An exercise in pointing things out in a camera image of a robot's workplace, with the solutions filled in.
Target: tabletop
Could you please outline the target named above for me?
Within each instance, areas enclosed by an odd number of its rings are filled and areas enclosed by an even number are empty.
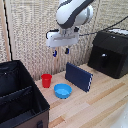
[[[79,67],[93,74],[87,93],[67,81],[65,71],[53,75],[50,88],[43,88],[41,80],[35,82],[50,104],[49,128],[110,128],[128,102],[128,74],[113,79],[86,64]],[[71,86],[67,99],[55,96],[59,83]]]

